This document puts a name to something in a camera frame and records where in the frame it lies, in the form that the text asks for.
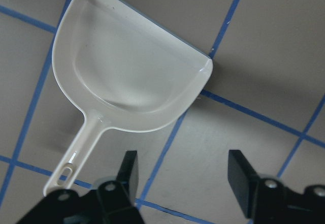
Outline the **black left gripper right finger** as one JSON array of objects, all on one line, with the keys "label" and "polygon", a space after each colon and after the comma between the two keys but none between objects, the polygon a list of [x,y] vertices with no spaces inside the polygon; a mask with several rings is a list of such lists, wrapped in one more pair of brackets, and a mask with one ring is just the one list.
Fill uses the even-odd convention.
[{"label": "black left gripper right finger", "polygon": [[252,219],[254,192],[259,176],[241,150],[229,150],[227,179],[247,219]]}]

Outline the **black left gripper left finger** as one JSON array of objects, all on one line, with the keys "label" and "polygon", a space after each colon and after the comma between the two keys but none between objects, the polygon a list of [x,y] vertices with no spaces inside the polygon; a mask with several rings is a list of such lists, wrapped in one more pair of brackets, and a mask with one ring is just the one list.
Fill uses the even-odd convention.
[{"label": "black left gripper left finger", "polygon": [[125,152],[116,181],[122,184],[130,203],[134,206],[139,184],[139,164],[136,150]]}]

